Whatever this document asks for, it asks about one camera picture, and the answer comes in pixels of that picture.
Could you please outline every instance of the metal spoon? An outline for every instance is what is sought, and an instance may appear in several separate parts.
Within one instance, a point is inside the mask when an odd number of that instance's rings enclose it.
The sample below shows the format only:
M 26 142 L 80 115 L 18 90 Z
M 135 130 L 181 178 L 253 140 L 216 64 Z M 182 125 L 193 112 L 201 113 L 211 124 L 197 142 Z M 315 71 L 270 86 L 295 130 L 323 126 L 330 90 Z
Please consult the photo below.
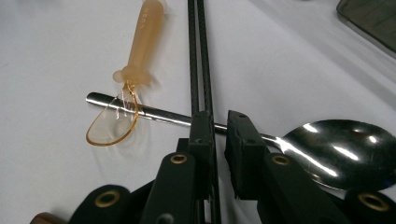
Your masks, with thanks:
M 87 102 L 108 106 L 114 98 L 92 92 Z M 122 102 L 109 107 L 125 110 Z M 190 126 L 191 118 L 161 109 L 139 106 L 139 117 L 181 126 Z M 215 123 L 216 133 L 227 127 Z M 366 187 L 381 190 L 396 183 L 396 138 L 372 124 L 354 120 L 328 119 L 307 123 L 284 137 L 262 134 L 267 146 L 292 156 L 323 186 L 334 189 Z

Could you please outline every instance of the white table surface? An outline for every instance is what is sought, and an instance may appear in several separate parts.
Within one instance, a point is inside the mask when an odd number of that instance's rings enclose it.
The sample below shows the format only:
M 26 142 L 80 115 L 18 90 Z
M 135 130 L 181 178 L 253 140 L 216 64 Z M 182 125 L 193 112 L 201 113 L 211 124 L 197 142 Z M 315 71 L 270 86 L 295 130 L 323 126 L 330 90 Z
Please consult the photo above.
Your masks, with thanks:
M 167 0 L 163 35 L 142 102 L 190 114 L 187 1 Z M 396 134 L 396 59 L 337 18 L 337 0 L 205 1 L 215 121 L 229 109 L 283 136 L 321 119 L 354 119 Z M 189 129 L 141 119 L 134 143 L 93 147 L 101 111 L 91 91 L 116 95 L 140 0 L 0 0 L 0 223 L 40 212 L 68 220 L 92 190 L 133 191 L 155 178 Z M 233 198 L 217 137 L 223 223 L 258 223 Z M 383 190 L 396 200 L 396 188 Z

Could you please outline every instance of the brass insert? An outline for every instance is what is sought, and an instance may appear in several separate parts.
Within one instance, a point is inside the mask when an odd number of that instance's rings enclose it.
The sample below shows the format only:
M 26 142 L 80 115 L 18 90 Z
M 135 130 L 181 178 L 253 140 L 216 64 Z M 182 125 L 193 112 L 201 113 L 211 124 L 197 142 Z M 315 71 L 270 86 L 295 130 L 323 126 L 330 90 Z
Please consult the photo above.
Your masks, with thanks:
M 389 205 L 374 194 L 361 193 L 358 198 L 364 205 L 375 211 L 386 212 L 389 210 Z
M 97 196 L 95 200 L 95 205 L 102 208 L 109 207 L 115 204 L 119 199 L 120 199 L 119 192 L 114 189 L 111 189 Z
M 289 165 L 290 164 L 290 160 L 282 155 L 279 156 L 274 156 L 272 158 L 272 161 L 278 165 Z
M 173 157 L 171 157 L 171 162 L 174 164 L 181 164 L 187 161 L 187 157 L 182 154 L 177 154 Z

